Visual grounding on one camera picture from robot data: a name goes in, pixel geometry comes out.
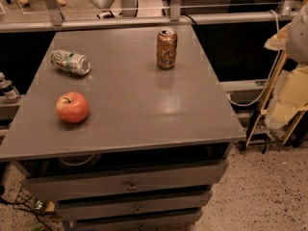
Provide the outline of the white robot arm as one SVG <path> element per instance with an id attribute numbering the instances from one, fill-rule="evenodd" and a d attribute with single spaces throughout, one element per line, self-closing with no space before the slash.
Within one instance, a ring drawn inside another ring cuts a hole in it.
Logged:
<path id="1" fill-rule="evenodd" d="M 300 9 L 291 22 L 286 50 L 289 59 L 299 64 L 308 64 L 308 4 Z"/>

